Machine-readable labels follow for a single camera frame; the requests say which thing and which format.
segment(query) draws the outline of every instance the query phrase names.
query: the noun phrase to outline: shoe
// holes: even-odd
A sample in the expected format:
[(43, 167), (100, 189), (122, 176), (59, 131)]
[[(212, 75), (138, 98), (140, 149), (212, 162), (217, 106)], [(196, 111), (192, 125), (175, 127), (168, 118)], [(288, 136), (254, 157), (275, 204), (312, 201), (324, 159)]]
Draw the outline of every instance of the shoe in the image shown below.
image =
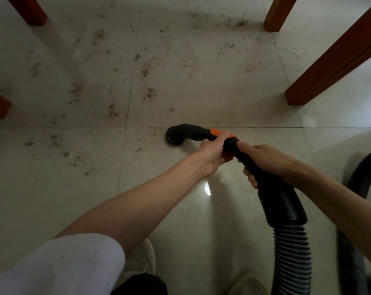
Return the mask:
[(124, 269), (114, 287), (118, 288), (133, 275), (149, 273), (155, 274), (155, 252), (153, 244), (145, 239), (142, 244), (125, 261)]
[(251, 272), (246, 272), (234, 281), (228, 292), (228, 295), (240, 294), (269, 295), (269, 291), (259, 277)]

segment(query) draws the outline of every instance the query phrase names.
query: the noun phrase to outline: black pants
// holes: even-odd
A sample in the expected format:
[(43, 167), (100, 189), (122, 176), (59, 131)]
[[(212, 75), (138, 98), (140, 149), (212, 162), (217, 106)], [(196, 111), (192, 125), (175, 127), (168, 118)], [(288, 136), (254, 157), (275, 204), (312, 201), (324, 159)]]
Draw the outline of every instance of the black pants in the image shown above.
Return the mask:
[(111, 295), (168, 295), (166, 284), (156, 275), (143, 273), (130, 277), (111, 292)]

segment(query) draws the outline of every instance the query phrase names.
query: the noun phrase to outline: person's left arm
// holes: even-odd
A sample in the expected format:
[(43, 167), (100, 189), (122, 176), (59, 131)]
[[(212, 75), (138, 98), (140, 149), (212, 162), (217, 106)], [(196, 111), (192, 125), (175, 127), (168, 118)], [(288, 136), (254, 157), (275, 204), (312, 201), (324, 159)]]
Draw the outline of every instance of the person's left arm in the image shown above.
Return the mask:
[(232, 160), (222, 153), (228, 132), (215, 141), (204, 140), (194, 154), (158, 177), (98, 205), (71, 223), (56, 238), (79, 233), (99, 233), (114, 238), (130, 255), (166, 215), (202, 179)]

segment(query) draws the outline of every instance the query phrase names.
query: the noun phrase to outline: person's left hand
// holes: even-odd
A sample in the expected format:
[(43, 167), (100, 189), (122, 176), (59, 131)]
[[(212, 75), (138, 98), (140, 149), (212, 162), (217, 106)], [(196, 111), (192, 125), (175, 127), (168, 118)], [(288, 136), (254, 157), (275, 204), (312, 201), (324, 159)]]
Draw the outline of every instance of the person's left hand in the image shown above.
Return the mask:
[(214, 174), (218, 167), (233, 159), (233, 155), (222, 152), (224, 141), (229, 138), (229, 132), (224, 131), (214, 141), (203, 140), (196, 154), (204, 163), (206, 177)]

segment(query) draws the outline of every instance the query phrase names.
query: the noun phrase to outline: person's right hand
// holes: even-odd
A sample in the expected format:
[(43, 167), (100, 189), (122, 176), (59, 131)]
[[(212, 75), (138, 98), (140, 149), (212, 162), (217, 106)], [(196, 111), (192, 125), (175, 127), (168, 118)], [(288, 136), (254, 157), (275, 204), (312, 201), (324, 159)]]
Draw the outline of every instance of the person's right hand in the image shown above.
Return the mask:
[[(246, 142), (238, 141), (237, 147), (240, 151), (248, 154), (262, 170), (280, 176), (282, 180), (292, 186), (295, 185), (291, 174), (296, 165), (301, 164), (296, 158), (286, 155), (269, 145), (251, 146)], [(252, 183), (252, 186), (258, 188), (254, 175), (247, 168), (244, 168), (243, 172), (248, 177), (248, 181)]]

